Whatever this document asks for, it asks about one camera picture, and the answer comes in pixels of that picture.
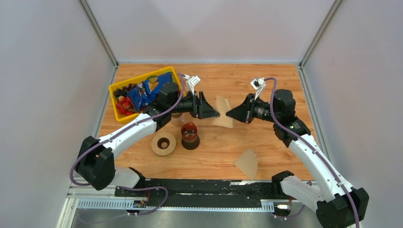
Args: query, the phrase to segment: yellow tray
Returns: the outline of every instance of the yellow tray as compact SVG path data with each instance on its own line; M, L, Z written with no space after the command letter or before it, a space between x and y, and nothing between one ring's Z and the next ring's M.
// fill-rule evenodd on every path
M144 74L144 75L140 75L140 76L137 76L137 77L134 77L134 78L127 79L125 81L121 81L121 82L111 84L109 86L109 94L110 94L111 100L112 100L112 106L113 106L114 113L115 113L115 119L118 122L122 123L122 124L126 124L126 123L134 120L139 115L139 113L135 113L133 115L125 116L125 115L120 114L118 112L118 110L116 109L117 99L113 95L113 92L117 88L121 89L123 86L128 86L130 83L131 84L138 84L138 83L140 83L142 81L147 80L151 76L159 76L159 75L161 75L163 73L166 73L166 72L172 72L172 80L173 80L173 82L178 84L179 88L181 88L181 81L180 81L178 75L176 74L176 72L175 72L175 70L173 69L172 66L168 66L168 67L165 67L165 68L162 68L162 69L159 69L159 70L155 70L153 72L150 72L150 73L147 73L147 74Z

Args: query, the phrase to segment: wooden surface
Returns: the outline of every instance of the wooden surface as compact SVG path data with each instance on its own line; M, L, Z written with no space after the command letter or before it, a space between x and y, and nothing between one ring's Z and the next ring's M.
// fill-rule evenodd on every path
M313 132L312 122L305 102L304 93L295 65L233 65L233 64L121 64L115 82L126 80L166 66L173 66L176 72L198 75L201 82L197 91L203 91L207 101L215 105L218 95L228 98L231 107L241 104L248 93L254 90L250 85L255 77L276 77L277 89L292 91L297 102L297 116ZM269 101L272 82L268 82L261 98ZM235 121L234 128L212 125L213 119L192 119L200 137L200 146L189 151L182 147L180 127L183 123L173 119L160 132L170 132L176 138L176 149L166 157L160 157L151 150L149 135L123 152L115 161L121 167L134 167L146 178L193 178L193 179L243 179L243 174L233 163L247 149L251 148L258 159L256 180L270 180L281 171L290 170L301 180L312 180L303 163L273 132L273 123L255 119L251 124ZM115 120L109 101L100 136L122 127Z

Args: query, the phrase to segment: black bracket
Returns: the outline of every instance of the black bracket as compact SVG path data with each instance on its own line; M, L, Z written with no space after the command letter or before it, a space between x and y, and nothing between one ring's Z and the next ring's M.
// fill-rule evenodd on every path
M78 157L98 143L99 141L92 136L84 139ZM78 162L76 172L88 181L94 189L104 189L115 177L112 149L105 148L103 145L97 147Z
M351 191L350 195L357 208L359 220L362 221L368 206L369 195L363 188ZM353 209L346 195L336 195L336 198L330 202L318 201L316 216L323 227L341 228L355 223Z

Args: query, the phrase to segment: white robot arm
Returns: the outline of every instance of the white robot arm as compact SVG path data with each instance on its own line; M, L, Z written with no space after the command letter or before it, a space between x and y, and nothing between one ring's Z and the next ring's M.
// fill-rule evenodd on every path
M271 103L258 98L266 80L274 80ZM348 227L364 219L369 196L355 189L330 163L311 135L310 130L295 116L295 99L291 91L275 90L275 78L255 78L251 85L256 94L248 94L244 102L226 113L249 124L254 118L274 122L276 136L292 150L308 168L317 186L309 186L293 173L285 171L272 177L277 190L298 199L315 211L323 227Z

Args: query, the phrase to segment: purple cable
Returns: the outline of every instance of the purple cable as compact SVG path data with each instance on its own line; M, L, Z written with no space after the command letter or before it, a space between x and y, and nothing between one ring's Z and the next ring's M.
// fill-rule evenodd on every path
M120 187L120 189L124 189L124 190L128 190L128 191L147 191L147 190L153 190L153 189L164 189L165 197L164 197L163 201L158 206L153 208L152 210L149 210L149 211L141 213L141 214L138 213L137 214L138 216L139 215L148 215L148 214L153 213L154 211L158 210L166 202L166 199L168 198L168 190L166 189L166 187L158 186L158 187L149 187L149 188L144 188L144 189L132 189L132 188L127 188L127 187Z
M144 189L132 189L132 188L127 188L127 187L119 187L119 188L120 188L120 189L124 189L124 190L128 190L128 191L147 191L147 190L154 190L154 189L163 189L163 190L165 191L165 197L164 197L163 201L162 201L158 206L156 206L156 207L153 208L152 210L148 210L147 212L144 212L144 213L141 213L141 214L138 213L137 216L140 216L140 215L148 215L148 214L151 214L151 213L155 212L155 211L156 211L157 209L159 209L159 208L166 202L166 200L168 199L168 190L167 190L165 187L149 187L149 188L144 188ZM85 223L85 224L100 224L100 223L109 222L109 221L114 220L114 219L122 218L122 217L125 217L125 216L128 216L128 214L126 213L126 214L122 214L122 215L115 216L115 217L110 218L110 219L107 219L107 220L95 221L95 222L87 222L87 221L84 221L84 220L82 220L82 219L80 218L80 215L77 216L77 219L78 219L80 222Z
M310 186L312 186L312 182L310 182L310 181L308 181L307 184L309 184ZM298 217L300 214L302 214L302 212L304 212L305 208L306 208L306 205L303 204L302 207L301 207L301 209L299 210L299 212L298 212L297 214L291 215L291 216L286 216L286 217L284 217L284 216L277 216L277 218L279 218L279 219L281 219L281 220L283 220L284 218L287 218L287 220L295 219L295 218Z
M127 130L129 130L130 128L132 128L132 127L134 127L134 126L136 126L136 125L139 125L139 124L141 124L141 123L143 123L143 122L145 122L145 121L152 120L152 119L154 119L154 118L156 118L156 117L159 117L159 116L162 116L162 115L165 115L165 114L169 113L171 110L173 110L173 109L179 104L179 102L181 101L181 99L182 99L182 97L183 97L183 92L184 92L184 90L185 90L185 82L183 81L183 75L182 75L181 73L178 73L178 75L179 75L179 78L180 78L180 80L181 80L182 90L181 90L181 92L179 93L178 100L172 105L172 107L170 107L169 109L167 109L166 111L164 111L164 112L162 112L162 113L160 113L160 114L153 115L153 116L150 116L150 117L147 117L147 118L145 118L145 119L142 119L142 120L139 120L139 121L137 121L137 122L132 123L131 125L129 125L129 126L123 128L121 131L119 131L118 133L116 133L116 134L115 134L114 136L112 136L110 139L106 139L106 140L104 140L104 141L102 141L102 142L96 144L95 146L91 147L91 148L88 149L87 151L85 151L82 155L80 155L80 156L77 158L77 160L76 160L76 161L73 163L73 165L71 166L71 169L70 169L70 180L71 180L71 182L72 182L73 184L75 184L75 185L77 185L77 186L89 186L89 185L91 185L91 184L89 184L89 183L79 183L79 182L77 182L77 181L74 179L74 177L73 177L73 172L74 172L74 169L76 168L77 164L78 164L78 163L81 161L81 159L83 159L87 154L89 154L89 153L90 153L91 151L93 151L95 148L97 148L97 147L99 147L99 146L101 146L101 145L103 145L103 144L105 144L105 143L107 143L107 142L109 142L109 141L115 139L116 137L120 136L121 134L123 134L124 132L126 132Z
M277 86L277 79L274 78L274 77L268 77L268 78L264 79L264 81L268 81L268 80L273 80L273 82L274 82L273 89L271 90L271 96L270 96L270 112L271 112L270 114L271 114L271 118L273 118L274 122L279 127L281 127L284 131L288 132L289 134L291 134L291 135L297 137L298 139L300 139L301 141L303 141L312 151L316 151L314 146L311 145L307 140L305 140L304 138L302 138L298 134L294 133L293 131L287 129L285 126L280 124L280 122L276 119L276 116L274 115L274 109L273 109L273 100L274 100L274 94L275 94L276 86ZM334 178L337 181L337 183L340 183L341 182L340 178L338 177L336 172L332 169L330 164L325 160L325 158L322 155L320 155L319 153L315 153L315 154L319 157L320 160L322 160L322 162L325 164L325 166L329 169L329 171L332 173L332 175L334 176ZM348 201L350 201L350 204L351 204L351 207L352 207L353 213L354 213L354 218L355 218L355 227L360 228L360 218L358 217L357 207L354 204L353 198L351 197L350 193L348 192L348 190L346 189L344 184L341 184L340 187L345 192L345 194L346 194L346 196L348 198Z

